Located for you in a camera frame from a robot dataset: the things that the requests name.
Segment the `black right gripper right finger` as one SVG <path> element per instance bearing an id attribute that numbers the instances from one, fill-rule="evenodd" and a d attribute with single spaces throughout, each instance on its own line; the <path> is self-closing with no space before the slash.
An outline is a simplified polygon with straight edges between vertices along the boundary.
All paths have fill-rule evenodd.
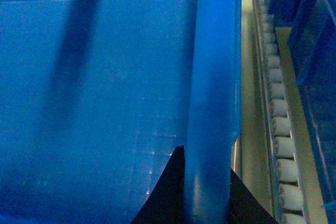
<path id="1" fill-rule="evenodd" d="M 231 169 L 229 223 L 278 224 Z"/>

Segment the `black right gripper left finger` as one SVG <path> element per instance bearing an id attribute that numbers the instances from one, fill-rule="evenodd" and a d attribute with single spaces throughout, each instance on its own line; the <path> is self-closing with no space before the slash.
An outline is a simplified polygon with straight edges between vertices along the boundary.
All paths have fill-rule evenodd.
<path id="1" fill-rule="evenodd" d="M 177 146 L 149 198 L 131 222 L 182 223 L 184 176 L 184 146 Z"/>

